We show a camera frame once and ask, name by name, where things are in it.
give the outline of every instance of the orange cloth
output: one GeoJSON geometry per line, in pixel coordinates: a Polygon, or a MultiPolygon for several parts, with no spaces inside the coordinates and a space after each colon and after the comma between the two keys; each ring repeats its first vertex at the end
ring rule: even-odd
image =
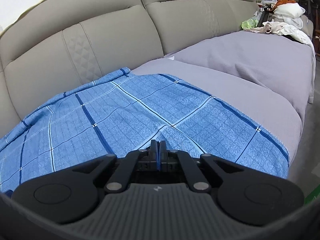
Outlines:
{"type": "Polygon", "coordinates": [[[274,11],[279,5],[282,5],[282,4],[286,4],[286,3],[296,3],[295,0],[278,0],[276,5],[270,9],[269,11],[272,12],[274,11]]]}

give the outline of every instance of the sofa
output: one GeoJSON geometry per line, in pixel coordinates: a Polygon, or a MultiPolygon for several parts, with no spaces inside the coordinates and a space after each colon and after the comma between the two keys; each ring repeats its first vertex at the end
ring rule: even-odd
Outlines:
{"type": "Polygon", "coordinates": [[[221,98],[275,135],[292,163],[313,52],[241,31],[257,9],[255,0],[44,0],[0,37],[0,137],[56,94],[128,67],[221,98]]]}

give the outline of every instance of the sofa backrest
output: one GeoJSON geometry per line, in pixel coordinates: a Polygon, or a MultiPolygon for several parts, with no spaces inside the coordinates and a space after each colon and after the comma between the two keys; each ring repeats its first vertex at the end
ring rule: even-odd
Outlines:
{"type": "Polygon", "coordinates": [[[0,37],[0,138],[54,95],[238,31],[256,8],[254,0],[45,0],[0,37]]]}

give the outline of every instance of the gray floor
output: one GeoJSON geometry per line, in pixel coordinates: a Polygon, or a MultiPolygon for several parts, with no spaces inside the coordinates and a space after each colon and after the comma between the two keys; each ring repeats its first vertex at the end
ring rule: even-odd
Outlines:
{"type": "Polygon", "coordinates": [[[289,170],[289,180],[296,183],[305,196],[320,184],[320,177],[311,173],[320,163],[320,61],[316,69],[314,103],[307,105],[297,155],[289,170]]]}

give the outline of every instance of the blue plaid cloth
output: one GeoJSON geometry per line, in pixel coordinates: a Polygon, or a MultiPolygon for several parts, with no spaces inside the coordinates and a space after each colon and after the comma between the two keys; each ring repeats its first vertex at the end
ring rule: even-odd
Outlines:
{"type": "Polygon", "coordinates": [[[125,157],[152,139],[288,174],[286,147],[228,103],[171,75],[122,68],[56,95],[0,140],[0,191],[107,153],[125,157]]]}

